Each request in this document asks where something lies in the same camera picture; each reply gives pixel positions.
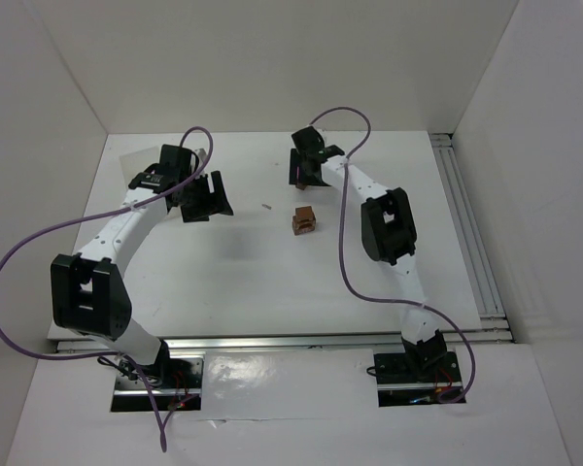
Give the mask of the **white cardboard box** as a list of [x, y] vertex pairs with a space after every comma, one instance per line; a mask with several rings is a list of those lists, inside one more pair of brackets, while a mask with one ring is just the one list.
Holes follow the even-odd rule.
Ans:
[[136, 150], [119, 156], [121, 173], [125, 187], [141, 172], [159, 161], [160, 146]]

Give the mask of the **brown wood block long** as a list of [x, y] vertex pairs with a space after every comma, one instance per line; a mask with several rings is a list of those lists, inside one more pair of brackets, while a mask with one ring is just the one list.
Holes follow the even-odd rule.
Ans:
[[315, 220], [314, 222], [296, 222], [294, 220], [294, 218], [292, 217], [292, 231], [294, 229], [316, 229], [316, 225], [317, 225], [317, 221]]

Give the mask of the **brown wood block notched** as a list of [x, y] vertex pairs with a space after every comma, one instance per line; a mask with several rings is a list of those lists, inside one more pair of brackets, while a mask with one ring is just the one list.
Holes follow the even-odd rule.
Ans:
[[315, 231], [316, 231], [315, 229], [294, 229], [293, 230], [293, 235], [295, 237], [299, 237], [299, 236], [303, 236], [303, 235], [307, 235], [307, 234], [314, 233]]

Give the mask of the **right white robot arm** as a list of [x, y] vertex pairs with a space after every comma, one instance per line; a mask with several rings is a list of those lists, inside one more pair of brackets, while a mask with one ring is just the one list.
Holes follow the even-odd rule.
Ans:
[[417, 272], [417, 231], [404, 189], [388, 188], [351, 164], [343, 149], [328, 146], [313, 126], [291, 135], [290, 182], [298, 186], [331, 186], [352, 198], [360, 209], [360, 240], [367, 256], [387, 264], [401, 296], [399, 325], [409, 370], [422, 376], [446, 355], [438, 316], [426, 306], [427, 298]]

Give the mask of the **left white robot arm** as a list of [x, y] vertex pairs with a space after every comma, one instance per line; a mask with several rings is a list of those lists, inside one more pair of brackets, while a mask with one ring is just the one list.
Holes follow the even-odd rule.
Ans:
[[153, 229], [177, 209], [185, 223], [230, 216], [222, 175], [204, 172], [207, 153], [164, 145], [159, 160], [130, 181], [120, 213], [72, 255], [51, 264], [56, 326], [90, 337], [130, 358], [132, 367], [159, 381], [173, 369], [167, 344], [132, 315], [123, 282], [127, 267]]

